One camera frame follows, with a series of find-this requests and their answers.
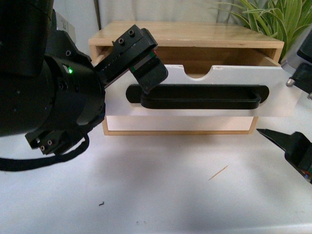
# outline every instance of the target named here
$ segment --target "table surface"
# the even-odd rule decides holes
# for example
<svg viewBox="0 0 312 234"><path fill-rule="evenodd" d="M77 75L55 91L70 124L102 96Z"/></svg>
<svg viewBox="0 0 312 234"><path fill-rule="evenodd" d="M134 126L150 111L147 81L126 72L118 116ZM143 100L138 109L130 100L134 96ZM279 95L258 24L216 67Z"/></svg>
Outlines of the table surface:
<svg viewBox="0 0 312 234"><path fill-rule="evenodd" d="M312 140L311 109L304 94L293 117L257 127ZM90 141L69 162L0 172L0 233L312 233L312 185L257 132L104 136L99 125ZM40 154L22 135L0 138L1 157Z"/></svg>
<svg viewBox="0 0 312 234"><path fill-rule="evenodd" d="M89 39L89 45L112 46L132 25L147 28L159 46L276 48L284 42L235 24L206 22L114 21Z"/></svg>

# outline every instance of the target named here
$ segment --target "drawer handle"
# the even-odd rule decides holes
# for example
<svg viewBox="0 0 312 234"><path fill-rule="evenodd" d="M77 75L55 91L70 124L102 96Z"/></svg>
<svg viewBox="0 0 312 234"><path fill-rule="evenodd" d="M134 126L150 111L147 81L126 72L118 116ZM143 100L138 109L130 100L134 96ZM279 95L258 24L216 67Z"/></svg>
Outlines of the drawer handle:
<svg viewBox="0 0 312 234"><path fill-rule="evenodd" d="M149 94L132 84L126 91L130 103L149 109L256 109L269 96L265 85L160 84Z"/></svg>

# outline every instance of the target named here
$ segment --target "white wall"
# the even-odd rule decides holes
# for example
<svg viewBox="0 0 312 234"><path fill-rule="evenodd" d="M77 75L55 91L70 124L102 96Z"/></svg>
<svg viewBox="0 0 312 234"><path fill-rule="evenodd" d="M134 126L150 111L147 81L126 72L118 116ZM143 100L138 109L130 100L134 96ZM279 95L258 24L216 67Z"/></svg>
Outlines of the white wall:
<svg viewBox="0 0 312 234"><path fill-rule="evenodd" d="M75 27L76 46L89 55L88 39L98 31L93 0L54 0L54 9Z"/></svg>
<svg viewBox="0 0 312 234"><path fill-rule="evenodd" d="M238 23L217 2L238 3L238 0L100 0L102 27L114 20L208 21ZM258 0L263 5L265 0ZM54 9L66 18L76 31L76 46L90 54L88 39L98 31L93 0L54 0Z"/></svg>

